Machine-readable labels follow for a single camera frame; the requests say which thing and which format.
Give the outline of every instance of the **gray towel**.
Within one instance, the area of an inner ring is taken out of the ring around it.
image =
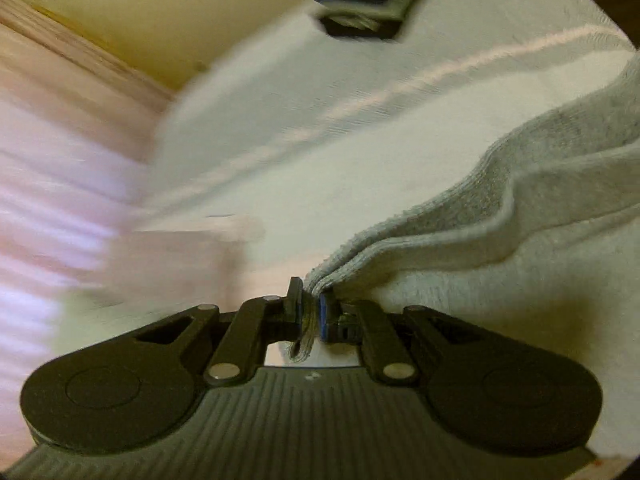
[[[640,450],[640,53],[608,87],[524,124],[458,185],[361,232],[313,296],[424,304],[590,368],[599,453]],[[302,356],[317,332],[309,309]]]

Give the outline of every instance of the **wooden trim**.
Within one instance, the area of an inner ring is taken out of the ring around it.
[[[163,112],[174,98],[169,89],[22,0],[0,0],[0,24],[87,70],[156,113]]]

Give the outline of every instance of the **yellow wall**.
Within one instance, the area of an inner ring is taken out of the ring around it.
[[[301,0],[24,0],[171,88]]]

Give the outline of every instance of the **folded fabric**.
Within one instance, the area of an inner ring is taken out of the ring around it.
[[[591,449],[635,456],[639,139],[636,54],[608,87],[494,144],[452,189],[355,236],[306,290],[389,312],[427,305],[581,362],[604,390]],[[316,315],[306,313],[302,356]]]

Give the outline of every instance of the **screw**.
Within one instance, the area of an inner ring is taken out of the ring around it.
[[[209,368],[209,375],[214,379],[233,379],[240,375],[240,368],[232,363],[217,363]]]
[[[389,379],[403,380],[415,374],[415,368],[407,363],[391,363],[382,368],[382,373]]]

